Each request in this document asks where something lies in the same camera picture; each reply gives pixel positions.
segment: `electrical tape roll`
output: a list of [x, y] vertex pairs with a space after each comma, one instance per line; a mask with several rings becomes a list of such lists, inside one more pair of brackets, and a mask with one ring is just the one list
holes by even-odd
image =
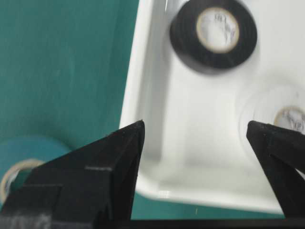
[[190, 0], [172, 21], [171, 43], [189, 67], [226, 70], [246, 61], [257, 43], [248, 10], [236, 0]]

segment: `teal electrical tape roll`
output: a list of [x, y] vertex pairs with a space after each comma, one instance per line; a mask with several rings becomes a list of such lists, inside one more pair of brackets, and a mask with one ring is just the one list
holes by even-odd
[[58, 140], [44, 136], [16, 137], [0, 143], [0, 178], [20, 161], [36, 159], [50, 161], [70, 152]]

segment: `teal background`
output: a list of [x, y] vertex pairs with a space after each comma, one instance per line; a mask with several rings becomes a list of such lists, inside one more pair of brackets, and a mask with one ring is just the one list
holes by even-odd
[[[116, 130], [137, 6], [138, 0], [0, 1], [0, 142], [44, 135], [75, 149]], [[133, 219], [282, 217], [140, 195], [132, 212]]]

